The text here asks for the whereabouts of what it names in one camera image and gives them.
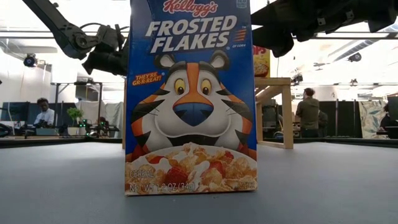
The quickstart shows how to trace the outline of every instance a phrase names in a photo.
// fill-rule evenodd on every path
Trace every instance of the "strawberry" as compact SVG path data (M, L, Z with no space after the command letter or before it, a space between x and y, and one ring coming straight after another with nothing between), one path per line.
M150 164L158 164L161 159L165 158L164 156L155 156L153 157L150 161L148 161Z
M231 158L231 159L234 159L234 155L232 155L232 153L228 152L228 151L225 151L225 155L224 156L228 157L228 158Z
M225 176L225 171L223 168L223 164L220 161L214 161L210 163L209 169L215 168L216 170L218 170L218 172L220 172L220 174L224 177Z
M165 184L180 184L187 183L188 175L178 167L172 167L166 174Z

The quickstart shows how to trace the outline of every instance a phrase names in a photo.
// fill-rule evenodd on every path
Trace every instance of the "cardboard box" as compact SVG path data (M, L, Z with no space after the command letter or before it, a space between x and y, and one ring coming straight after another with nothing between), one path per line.
M132 0L125 194L257 189L247 0Z
M253 46L254 76L269 78L271 67L271 51L264 47Z

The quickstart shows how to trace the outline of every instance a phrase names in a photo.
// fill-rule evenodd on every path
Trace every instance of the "cereal box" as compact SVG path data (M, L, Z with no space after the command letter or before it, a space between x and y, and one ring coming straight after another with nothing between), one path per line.
M264 47L253 46L254 57L254 76L260 78L269 78L270 50Z
M131 0L126 195L257 189L248 0Z

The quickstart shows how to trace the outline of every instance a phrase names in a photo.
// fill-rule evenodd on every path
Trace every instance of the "gray table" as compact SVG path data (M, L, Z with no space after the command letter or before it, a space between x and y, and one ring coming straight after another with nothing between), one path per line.
M123 195L119 144L0 149L0 223L398 223L398 150L259 147L259 190Z

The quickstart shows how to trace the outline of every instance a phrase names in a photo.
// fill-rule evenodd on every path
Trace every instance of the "kellogg's logo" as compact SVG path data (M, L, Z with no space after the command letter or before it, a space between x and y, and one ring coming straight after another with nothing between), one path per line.
M164 12L191 12L194 17L206 17L209 13L215 13L217 8L218 4L213 1L208 4L195 4L195 0L167 0L163 3Z

